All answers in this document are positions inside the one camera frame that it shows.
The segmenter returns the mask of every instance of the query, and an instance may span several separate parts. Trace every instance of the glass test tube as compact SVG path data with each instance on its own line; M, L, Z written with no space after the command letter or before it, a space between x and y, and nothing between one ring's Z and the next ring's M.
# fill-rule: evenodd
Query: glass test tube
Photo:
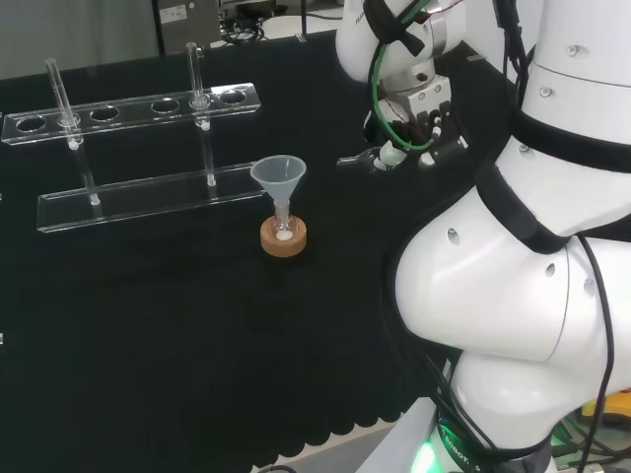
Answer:
M79 169L81 180L86 186L90 203L92 205L100 205L101 200L97 195L97 187L95 186L92 171L88 165L88 159L86 158L86 153L83 147L83 135L81 134L81 129L79 128L79 122L70 107L70 101L66 95L66 89L63 87L63 81L61 80L61 75L59 74L57 61L55 59L47 59L45 61L45 65L57 106L61 112L59 124L66 132L68 147L72 151L75 161L77 162L77 168Z
M215 164L213 161L213 150L210 140L210 115L203 113L210 106L210 99L204 94L204 86L201 80L201 70L199 67L199 58L204 57L203 52L194 42L186 45L188 56L188 74L190 75L190 86L193 91L193 97L190 100L190 107L199 113L195 117L195 125L197 125L201 146L202 159L204 168L206 169L206 180L208 186L213 187L217 184L215 179Z

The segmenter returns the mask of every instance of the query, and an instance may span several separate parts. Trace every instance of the black cloth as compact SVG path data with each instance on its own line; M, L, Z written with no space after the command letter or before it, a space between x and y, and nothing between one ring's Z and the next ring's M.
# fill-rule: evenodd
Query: black cloth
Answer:
M213 123L217 166L303 158L309 229L290 261L259 247L268 197L41 235L40 194L81 186L63 140L0 146L0 471L248 473L305 442L396 419L413 400L382 332L381 257L399 230L472 185L507 139L501 76L461 46L439 61L469 161L382 178L365 87L333 34L206 52L206 85L255 83L262 108ZM63 74L72 103L186 90L183 55ZM45 76L0 83L6 113L54 106ZM202 167L191 123L89 135L97 184Z

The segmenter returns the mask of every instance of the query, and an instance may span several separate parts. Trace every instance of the funnel stem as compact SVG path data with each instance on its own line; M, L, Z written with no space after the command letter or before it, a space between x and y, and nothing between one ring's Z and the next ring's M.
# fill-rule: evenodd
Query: funnel stem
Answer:
M274 201L274 208L276 209L276 226L277 231L285 231L289 229L289 200L284 202Z

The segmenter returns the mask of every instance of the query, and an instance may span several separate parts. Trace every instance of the gray wall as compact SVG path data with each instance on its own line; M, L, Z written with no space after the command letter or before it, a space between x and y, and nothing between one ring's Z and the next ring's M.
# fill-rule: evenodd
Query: gray wall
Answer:
M155 55L151 0L0 0L0 79Z

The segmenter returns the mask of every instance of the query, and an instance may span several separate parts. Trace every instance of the black strap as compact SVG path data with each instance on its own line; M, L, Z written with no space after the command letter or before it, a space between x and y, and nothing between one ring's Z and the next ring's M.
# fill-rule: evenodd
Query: black strap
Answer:
M552 254L570 240L542 225L504 180L493 161L487 161L475 177L477 192L493 216L532 251Z
M577 135L513 108L511 132L520 143L559 160L594 169L631 172L631 146Z
M401 41L414 57L425 47L420 38L406 31L409 25L404 25L392 14L386 0L364 0L364 14L371 30L383 44Z

